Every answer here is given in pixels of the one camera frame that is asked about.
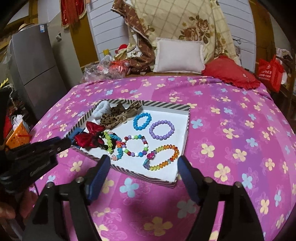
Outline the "person left hand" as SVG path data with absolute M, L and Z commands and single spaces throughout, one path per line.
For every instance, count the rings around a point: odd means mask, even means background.
M 16 213 L 19 213 L 23 219 L 26 219 L 32 212 L 37 199 L 37 194 L 27 189 L 21 194 L 16 203 L 9 201 L 1 202 L 1 218 L 14 219 Z

